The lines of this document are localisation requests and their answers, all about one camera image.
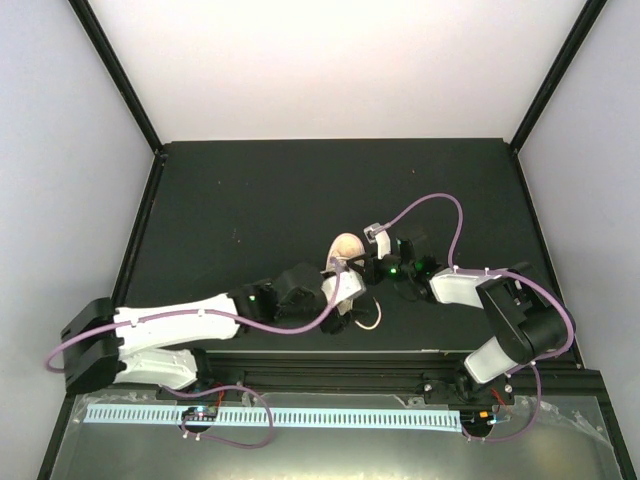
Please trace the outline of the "white shoelace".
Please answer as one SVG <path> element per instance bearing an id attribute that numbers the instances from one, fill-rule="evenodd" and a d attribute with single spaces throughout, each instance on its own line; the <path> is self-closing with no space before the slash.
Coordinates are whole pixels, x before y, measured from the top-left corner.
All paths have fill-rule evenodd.
<path id="1" fill-rule="evenodd" d="M 331 263 L 333 264 L 334 269 L 338 264 L 340 264 L 343 270 L 353 270 L 347 266 L 347 261 L 345 264 L 335 258 L 332 258 Z M 357 272 L 360 276 L 363 273 L 363 270 L 353 271 Z M 370 297 L 370 301 L 364 300 L 363 296 L 357 298 L 353 303 L 352 309 L 354 311 L 353 322 L 356 326 L 366 331 L 375 330 L 382 319 L 382 310 L 378 300 L 373 294 L 371 294 Z"/>

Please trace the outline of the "beige lace sneaker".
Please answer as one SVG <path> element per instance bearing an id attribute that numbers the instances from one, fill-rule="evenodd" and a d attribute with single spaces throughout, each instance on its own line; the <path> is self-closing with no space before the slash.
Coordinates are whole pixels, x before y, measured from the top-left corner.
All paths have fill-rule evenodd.
<path id="1" fill-rule="evenodd" d="M 335 258 L 342 263 L 365 253 L 365 247 L 360 238 L 352 233 L 341 233 L 338 235 L 329 248 L 325 271 L 334 271 L 331 259 Z M 339 316 L 345 316 L 353 309 L 353 299 L 344 300 L 337 304 L 336 310 Z"/>

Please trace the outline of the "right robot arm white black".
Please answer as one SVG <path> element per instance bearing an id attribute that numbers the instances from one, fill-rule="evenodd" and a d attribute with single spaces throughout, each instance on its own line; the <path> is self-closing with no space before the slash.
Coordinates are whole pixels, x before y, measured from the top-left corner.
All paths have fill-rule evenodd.
<path id="1" fill-rule="evenodd" d="M 446 267 L 436 261 L 423 236 L 398 239 L 396 252 L 384 232 L 372 244 L 375 250 L 368 252 L 358 237 L 348 234 L 330 253 L 368 285 L 389 279 L 405 284 L 411 299 L 484 313 L 492 336 L 445 379 L 463 402 L 479 402 L 498 377 L 561 355 L 573 344 L 571 314 L 538 283 L 527 263 L 498 270 Z"/>

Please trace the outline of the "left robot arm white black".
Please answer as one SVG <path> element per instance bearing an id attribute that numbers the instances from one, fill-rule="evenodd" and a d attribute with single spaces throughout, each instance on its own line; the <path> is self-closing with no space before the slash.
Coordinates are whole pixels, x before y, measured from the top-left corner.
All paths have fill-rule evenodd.
<path id="1" fill-rule="evenodd" d="M 189 303 L 132 308 L 99 298 L 65 326 L 50 356 L 62 358 L 57 371 L 72 395 L 137 383 L 202 399 L 215 376 L 197 363 L 192 343 L 231 340 L 244 327 L 285 336 L 327 328 L 365 291 L 361 276 L 346 266 L 323 272 L 301 263 L 274 279 Z"/>

